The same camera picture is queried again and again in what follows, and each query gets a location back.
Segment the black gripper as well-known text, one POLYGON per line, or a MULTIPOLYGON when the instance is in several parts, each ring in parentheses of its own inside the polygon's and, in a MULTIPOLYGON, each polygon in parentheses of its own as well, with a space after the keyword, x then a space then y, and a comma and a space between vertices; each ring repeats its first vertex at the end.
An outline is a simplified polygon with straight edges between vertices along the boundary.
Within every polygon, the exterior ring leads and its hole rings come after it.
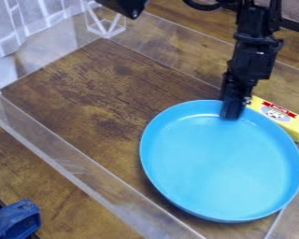
POLYGON ((251 100, 253 86, 259 79, 269 79, 283 48, 283 40, 274 35, 251 37, 234 34, 234 56, 223 74, 219 99, 223 102, 221 118, 238 120, 251 100))

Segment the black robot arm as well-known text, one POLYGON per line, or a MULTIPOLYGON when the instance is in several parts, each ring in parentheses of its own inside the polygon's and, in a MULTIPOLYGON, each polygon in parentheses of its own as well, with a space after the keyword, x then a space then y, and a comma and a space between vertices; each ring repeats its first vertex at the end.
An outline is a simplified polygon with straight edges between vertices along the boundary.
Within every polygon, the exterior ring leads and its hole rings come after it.
POLYGON ((234 54, 227 61, 223 74, 219 100, 222 101, 221 118, 238 120, 246 105, 253 100, 253 88, 259 79, 269 79, 278 51, 283 40, 274 36, 282 24, 282 0, 270 0, 267 7, 254 0, 215 0, 203 5, 194 0, 183 3, 200 11, 213 11, 233 6, 237 11, 237 32, 234 33, 234 54))

